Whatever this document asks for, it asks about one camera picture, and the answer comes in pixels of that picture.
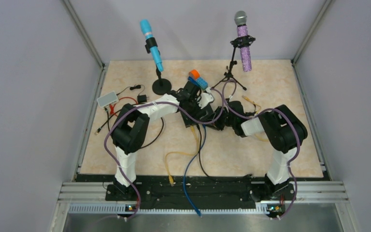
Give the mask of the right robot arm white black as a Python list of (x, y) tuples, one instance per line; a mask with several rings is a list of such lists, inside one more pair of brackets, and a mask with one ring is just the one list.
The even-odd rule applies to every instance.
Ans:
[(231, 127), (242, 138), (265, 133), (273, 147), (272, 163), (264, 183), (249, 189), (254, 201), (277, 199), (291, 186), (290, 164), (298, 156), (308, 132), (286, 105), (256, 114), (245, 112), (240, 101), (231, 101), (226, 107), (217, 107), (210, 118), (215, 119), (210, 128), (222, 131), (224, 127)]

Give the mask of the black network switch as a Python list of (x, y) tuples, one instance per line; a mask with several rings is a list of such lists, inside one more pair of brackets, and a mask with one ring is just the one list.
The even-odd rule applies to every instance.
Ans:
[[(197, 121), (207, 122), (213, 119), (212, 115), (214, 113), (212, 106), (207, 105), (204, 108), (200, 108), (198, 105), (194, 108), (187, 110), (187, 113), (192, 116)], [(181, 116), (186, 128), (196, 125), (196, 123), (191, 120), (184, 112), (181, 112)]]

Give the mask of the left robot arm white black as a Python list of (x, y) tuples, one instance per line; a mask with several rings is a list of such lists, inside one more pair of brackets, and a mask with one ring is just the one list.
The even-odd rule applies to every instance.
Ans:
[(113, 184), (108, 186), (110, 194), (118, 200), (140, 200), (140, 192), (134, 185), (135, 164), (150, 123), (177, 112), (187, 127), (212, 123), (217, 118), (211, 106), (214, 101), (209, 88), (187, 81), (183, 88), (170, 90), (154, 101), (125, 104), (104, 139), (104, 148), (117, 167)]

